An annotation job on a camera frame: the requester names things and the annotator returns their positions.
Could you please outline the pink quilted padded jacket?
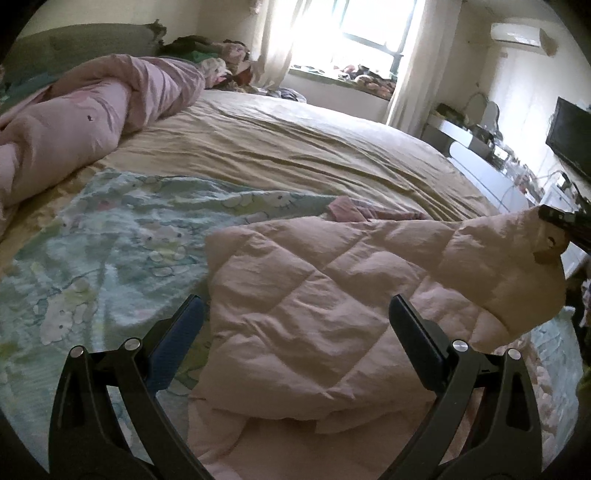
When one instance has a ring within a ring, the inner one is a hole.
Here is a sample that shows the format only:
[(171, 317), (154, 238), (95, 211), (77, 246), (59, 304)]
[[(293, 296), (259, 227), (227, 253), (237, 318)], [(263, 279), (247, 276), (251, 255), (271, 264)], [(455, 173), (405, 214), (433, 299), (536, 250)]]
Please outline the pink quilted padded jacket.
[(378, 478), (434, 400), (391, 328), (391, 299), (491, 353), (559, 313), (567, 245), (533, 209), (208, 236), (212, 344), (188, 446), (217, 479)]

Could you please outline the clothes pile on windowsill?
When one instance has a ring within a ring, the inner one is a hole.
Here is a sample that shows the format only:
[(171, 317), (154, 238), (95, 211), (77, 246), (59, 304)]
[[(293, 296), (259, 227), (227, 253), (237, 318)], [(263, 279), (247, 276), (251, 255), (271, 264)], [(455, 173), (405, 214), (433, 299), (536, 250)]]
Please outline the clothes pile on windowsill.
[(396, 78), (384, 78), (362, 65), (349, 65), (342, 69), (330, 70), (294, 65), (290, 68), (290, 73), (311, 80), (353, 88), (384, 100), (392, 99), (397, 86)]

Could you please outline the clothes pile by headboard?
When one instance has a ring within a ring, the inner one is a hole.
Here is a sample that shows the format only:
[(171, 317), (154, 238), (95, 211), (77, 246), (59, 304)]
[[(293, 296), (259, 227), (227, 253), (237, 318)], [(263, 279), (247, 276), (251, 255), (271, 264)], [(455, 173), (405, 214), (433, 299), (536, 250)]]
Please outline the clothes pile by headboard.
[(198, 35), (178, 37), (164, 44), (160, 57), (183, 60), (204, 72), (207, 89), (252, 92), (252, 55), (242, 41), (214, 42)]

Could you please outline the black flat television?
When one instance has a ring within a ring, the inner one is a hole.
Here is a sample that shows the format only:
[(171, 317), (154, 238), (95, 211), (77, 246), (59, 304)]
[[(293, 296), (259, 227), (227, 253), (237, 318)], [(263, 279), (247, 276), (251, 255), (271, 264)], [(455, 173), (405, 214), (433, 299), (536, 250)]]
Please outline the black flat television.
[(591, 174), (590, 140), (590, 112), (558, 97), (546, 145), (587, 182)]

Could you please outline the white long desk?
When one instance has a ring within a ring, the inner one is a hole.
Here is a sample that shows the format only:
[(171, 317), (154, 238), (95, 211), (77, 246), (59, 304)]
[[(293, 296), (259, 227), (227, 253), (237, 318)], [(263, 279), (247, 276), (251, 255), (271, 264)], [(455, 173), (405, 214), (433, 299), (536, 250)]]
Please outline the white long desk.
[(506, 170), (510, 153), (502, 152), (498, 106), (486, 102), (469, 117), (440, 103), (430, 114), (421, 139), (442, 153), (501, 213), (517, 212), (538, 203), (520, 178)]

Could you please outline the teal cartoon print blanket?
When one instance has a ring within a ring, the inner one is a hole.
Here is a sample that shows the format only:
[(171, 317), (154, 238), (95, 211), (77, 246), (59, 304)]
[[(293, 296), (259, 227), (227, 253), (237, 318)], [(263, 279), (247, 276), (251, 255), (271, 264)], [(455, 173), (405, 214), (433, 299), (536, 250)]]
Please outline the teal cartoon print blanket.
[[(142, 337), (191, 294), (207, 304), (205, 345), (192, 345), (159, 398), (187, 443), (189, 396), (211, 351), (208, 236), (230, 227), (318, 217), (335, 222), (431, 220), (407, 213), (339, 218), (339, 198), (256, 191), (197, 177), (105, 170), (14, 256), (1, 282), (1, 408), (33, 458), (47, 466), (53, 401), (69, 350)], [(545, 461), (572, 435), (582, 358), (571, 312), (508, 345), (533, 382)]]

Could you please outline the white air conditioner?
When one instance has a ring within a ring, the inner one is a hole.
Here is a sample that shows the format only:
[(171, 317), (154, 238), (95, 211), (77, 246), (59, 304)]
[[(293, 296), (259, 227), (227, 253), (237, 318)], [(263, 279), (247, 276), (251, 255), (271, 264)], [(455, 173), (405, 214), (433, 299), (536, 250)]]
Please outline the white air conditioner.
[(522, 24), (493, 23), (491, 39), (496, 42), (540, 48), (542, 46), (540, 30)]

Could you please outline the cream curtain right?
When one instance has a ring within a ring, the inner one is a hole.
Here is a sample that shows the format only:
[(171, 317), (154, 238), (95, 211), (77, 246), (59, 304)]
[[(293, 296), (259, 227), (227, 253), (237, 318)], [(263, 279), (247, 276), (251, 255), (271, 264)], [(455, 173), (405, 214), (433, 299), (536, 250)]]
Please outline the cream curtain right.
[(460, 0), (419, 1), (385, 123), (420, 134), (439, 91), (460, 19)]

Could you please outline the cream curtain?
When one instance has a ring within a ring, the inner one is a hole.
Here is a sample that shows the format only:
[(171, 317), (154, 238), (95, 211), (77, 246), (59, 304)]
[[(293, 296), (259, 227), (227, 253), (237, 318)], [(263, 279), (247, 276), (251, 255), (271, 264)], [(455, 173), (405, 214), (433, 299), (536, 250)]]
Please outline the cream curtain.
[(385, 123), (420, 134), (439, 91), (460, 19), (460, 0), (419, 1)]
[(290, 69), (301, 18), (308, 1), (259, 1), (252, 41), (252, 85), (279, 87)]

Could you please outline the beige bed sheet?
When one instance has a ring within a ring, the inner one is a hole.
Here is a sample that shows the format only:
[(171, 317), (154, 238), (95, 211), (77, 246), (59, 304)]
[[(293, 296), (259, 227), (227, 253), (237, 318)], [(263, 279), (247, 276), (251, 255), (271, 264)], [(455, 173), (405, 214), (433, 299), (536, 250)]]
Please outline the beige bed sheet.
[(22, 203), (1, 240), (1, 266), (106, 168), (346, 195), (436, 220), (498, 212), (443, 154), (400, 130), (310, 104), (207, 90), (193, 106)]

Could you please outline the pink rolled duvet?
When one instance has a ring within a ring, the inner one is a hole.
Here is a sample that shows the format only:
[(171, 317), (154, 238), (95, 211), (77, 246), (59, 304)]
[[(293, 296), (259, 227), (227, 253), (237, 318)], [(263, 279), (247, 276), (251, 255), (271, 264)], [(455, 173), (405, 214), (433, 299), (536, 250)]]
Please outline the pink rolled duvet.
[(68, 71), (1, 122), (1, 226), (21, 202), (192, 105), (205, 86), (204, 69), (177, 59), (113, 54)]

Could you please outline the cream curtain left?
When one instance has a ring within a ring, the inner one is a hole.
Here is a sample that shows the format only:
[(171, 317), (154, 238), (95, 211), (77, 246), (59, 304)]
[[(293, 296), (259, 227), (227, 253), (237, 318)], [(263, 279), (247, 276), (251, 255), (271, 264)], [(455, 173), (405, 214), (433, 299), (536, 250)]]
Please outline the cream curtain left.
[(259, 1), (252, 41), (252, 85), (279, 87), (290, 69), (301, 18), (308, 1)]

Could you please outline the grey headboard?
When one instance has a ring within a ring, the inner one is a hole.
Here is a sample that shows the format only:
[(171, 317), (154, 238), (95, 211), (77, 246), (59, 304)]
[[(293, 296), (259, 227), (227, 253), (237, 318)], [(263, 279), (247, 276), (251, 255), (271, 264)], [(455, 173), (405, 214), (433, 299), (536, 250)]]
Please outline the grey headboard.
[(110, 54), (153, 56), (167, 29), (148, 24), (92, 23), (42, 31), (15, 41), (2, 67), (2, 87), (18, 86), (40, 75), (57, 76), (93, 58)]

